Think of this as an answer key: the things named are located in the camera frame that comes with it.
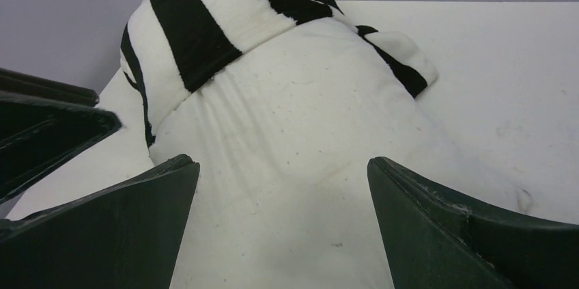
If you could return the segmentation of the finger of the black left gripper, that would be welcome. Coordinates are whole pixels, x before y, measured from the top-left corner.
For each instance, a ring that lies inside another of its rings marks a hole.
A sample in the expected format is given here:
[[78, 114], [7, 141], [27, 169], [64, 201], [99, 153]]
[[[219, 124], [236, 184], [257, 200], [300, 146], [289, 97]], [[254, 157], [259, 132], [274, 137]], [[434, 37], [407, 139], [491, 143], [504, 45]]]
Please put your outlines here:
[[98, 94], [91, 89], [1, 68], [1, 91], [95, 107]]
[[1, 203], [121, 128], [111, 111], [1, 93]]

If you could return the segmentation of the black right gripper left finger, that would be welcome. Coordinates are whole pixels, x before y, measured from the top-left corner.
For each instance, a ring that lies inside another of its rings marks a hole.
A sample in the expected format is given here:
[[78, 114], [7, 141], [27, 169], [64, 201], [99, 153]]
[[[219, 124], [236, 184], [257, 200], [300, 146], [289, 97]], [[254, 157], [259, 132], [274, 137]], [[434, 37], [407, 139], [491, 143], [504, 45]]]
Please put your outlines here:
[[1, 221], [2, 288], [168, 288], [200, 166], [180, 154], [74, 201]]

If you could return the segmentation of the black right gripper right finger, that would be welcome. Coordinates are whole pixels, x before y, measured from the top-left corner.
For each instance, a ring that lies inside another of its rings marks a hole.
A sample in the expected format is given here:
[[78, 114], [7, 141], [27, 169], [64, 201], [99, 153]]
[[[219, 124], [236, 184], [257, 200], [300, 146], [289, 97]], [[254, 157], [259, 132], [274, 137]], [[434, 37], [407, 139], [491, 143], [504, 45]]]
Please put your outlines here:
[[385, 157], [367, 178], [394, 287], [578, 287], [577, 225], [493, 206]]

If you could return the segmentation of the white pillow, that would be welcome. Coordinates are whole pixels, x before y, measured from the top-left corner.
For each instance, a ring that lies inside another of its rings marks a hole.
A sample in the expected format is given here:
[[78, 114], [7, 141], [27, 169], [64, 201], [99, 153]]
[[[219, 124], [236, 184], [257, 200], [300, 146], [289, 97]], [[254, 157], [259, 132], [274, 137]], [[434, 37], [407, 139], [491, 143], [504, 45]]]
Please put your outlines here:
[[172, 288], [390, 288], [367, 179], [386, 156], [516, 212], [533, 199], [464, 154], [375, 49], [335, 20], [267, 41], [159, 126], [200, 164]]

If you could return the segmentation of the black white striped pillowcase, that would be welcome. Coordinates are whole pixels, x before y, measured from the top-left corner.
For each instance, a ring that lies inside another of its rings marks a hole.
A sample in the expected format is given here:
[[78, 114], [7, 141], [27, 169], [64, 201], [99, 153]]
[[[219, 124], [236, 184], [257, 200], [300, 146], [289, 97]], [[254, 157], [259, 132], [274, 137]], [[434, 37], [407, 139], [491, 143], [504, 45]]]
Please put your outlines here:
[[416, 103], [434, 65], [335, 0], [142, 0], [120, 51], [145, 149], [163, 158], [443, 147]]

